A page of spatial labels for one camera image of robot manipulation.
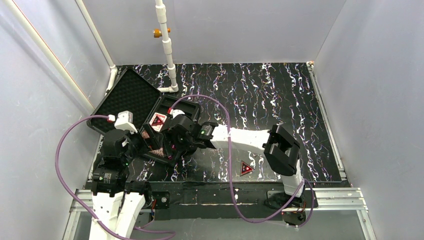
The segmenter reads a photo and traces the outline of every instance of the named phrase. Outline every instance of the open case lid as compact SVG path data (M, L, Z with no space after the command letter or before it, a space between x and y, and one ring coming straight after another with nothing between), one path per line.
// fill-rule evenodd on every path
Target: open case lid
M132 124L140 129L148 120L162 93L133 69L126 69L110 92L103 98L92 115L115 115L132 112ZM87 125L101 134L115 129L110 122L100 118L87 121Z

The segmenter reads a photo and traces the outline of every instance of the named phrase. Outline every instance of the warning triangle sticker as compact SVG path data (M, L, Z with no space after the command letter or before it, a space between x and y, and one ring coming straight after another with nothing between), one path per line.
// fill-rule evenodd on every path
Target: warning triangle sticker
M241 174L240 174L240 176L251 173L251 172L253 172L253 170L254 169L251 166L249 166L244 161L241 161Z
M164 121L157 115L154 118L153 122L151 123L151 126L153 127L153 126L159 126L159 125L163 125L163 124L164 124Z

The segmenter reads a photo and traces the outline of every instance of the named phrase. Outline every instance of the black speckled mat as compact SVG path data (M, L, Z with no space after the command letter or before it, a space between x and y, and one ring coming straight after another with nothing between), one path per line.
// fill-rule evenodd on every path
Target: black speckled mat
M155 87L171 83L166 65L135 65L143 78ZM181 97L203 94L219 100L229 111L231 126L266 130L282 124L304 145L300 153L303 176L314 182L339 182L341 177L326 126L305 63L225 63L178 64L177 82ZM201 106L200 123L224 123L223 111L201 98L191 99ZM235 182L275 182L275 174L261 156L233 151ZM254 168L240 176L241 161ZM228 151L199 149L175 167L149 159L135 159L129 166L130 178L139 181L228 182Z

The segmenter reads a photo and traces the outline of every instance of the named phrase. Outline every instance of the gray wall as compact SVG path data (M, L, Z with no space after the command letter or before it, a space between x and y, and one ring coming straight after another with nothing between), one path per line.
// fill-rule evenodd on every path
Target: gray wall
M348 0L315 62L378 239L424 238L424 2Z
M17 3L59 58L69 60L66 68L97 105L108 84L108 65L75 2ZM56 146L64 131L91 111L78 104L1 1L0 46L0 239L58 240L72 198L56 177ZM85 182L98 139L81 126L65 141L60 168L71 189Z
M154 0L85 0L117 65L164 64ZM345 0L164 0L176 63L314 60Z

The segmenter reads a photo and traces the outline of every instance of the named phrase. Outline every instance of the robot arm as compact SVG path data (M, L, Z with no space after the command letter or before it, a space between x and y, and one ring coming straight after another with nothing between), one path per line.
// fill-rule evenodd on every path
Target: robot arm
M174 115L168 130L178 149L195 148L228 148L228 129L215 122L205 122L202 125L193 122L184 114ZM293 195L302 183L300 170L299 142L281 125L274 125L270 130L244 130L231 128L232 148L250 151L262 155L268 161L271 169L281 175L284 192ZM303 187L296 197L303 193Z
M216 149L228 148L228 130L224 125L214 128L210 142ZM244 130L231 128L233 149L249 151L264 156L271 169L281 175L284 192L293 195L302 183L299 161L299 143L282 126L274 125L271 130ZM301 188L296 197L302 195Z

